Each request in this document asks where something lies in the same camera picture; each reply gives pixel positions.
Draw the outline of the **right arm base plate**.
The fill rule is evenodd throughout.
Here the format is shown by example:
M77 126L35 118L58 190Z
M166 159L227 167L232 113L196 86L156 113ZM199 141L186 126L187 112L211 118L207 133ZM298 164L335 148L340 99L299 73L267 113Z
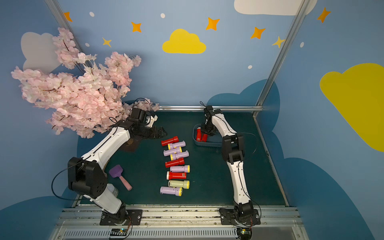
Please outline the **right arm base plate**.
M261 224L258 210L244 218L237 217L234 209L219 208L221 225L253 227Z

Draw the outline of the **large red flashlight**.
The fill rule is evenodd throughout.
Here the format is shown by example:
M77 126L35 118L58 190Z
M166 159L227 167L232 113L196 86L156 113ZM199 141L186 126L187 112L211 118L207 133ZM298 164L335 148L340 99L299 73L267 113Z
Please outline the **large red flashlight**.
M203 134L202 136L202 142L206 142L208 139L208 135L207 134Z

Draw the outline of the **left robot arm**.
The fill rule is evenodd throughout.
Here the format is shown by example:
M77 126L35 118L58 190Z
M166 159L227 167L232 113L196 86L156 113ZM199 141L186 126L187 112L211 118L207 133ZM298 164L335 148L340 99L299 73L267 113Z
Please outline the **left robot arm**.
M113 154L126 142L165 137L166 131L154 126L157 119L154 111L133 108L126 120L113 120L108 135L94 148L81 158L69 160L68 187L102 209L101 225L127 226L130 223L125 203L108 188L105 168Z

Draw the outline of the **clear blue storage box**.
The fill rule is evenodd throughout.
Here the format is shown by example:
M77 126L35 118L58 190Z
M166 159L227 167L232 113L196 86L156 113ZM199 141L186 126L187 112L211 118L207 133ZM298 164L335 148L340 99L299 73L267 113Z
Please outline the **clear blue storage box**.
M193 128L193 141L195 145L201 146L201 147L212 147L212 148L221 148L222 147L222 136L221 134L217 131L215 135L213 136L208 136L206 142L198 142L196 140L197 138L197 129L201 127L201 124L197 124Z

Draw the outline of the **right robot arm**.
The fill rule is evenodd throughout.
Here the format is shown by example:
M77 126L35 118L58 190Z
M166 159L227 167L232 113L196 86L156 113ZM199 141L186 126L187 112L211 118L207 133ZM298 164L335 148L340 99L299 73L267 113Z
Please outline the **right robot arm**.
M229 168L234 189L234 218L245 224L252 220L255 211L244 174L244 136L230 126L220 109L205 106L204 114L206 120L201 126L202 134L213 136L219 132L222 136L222 157Z

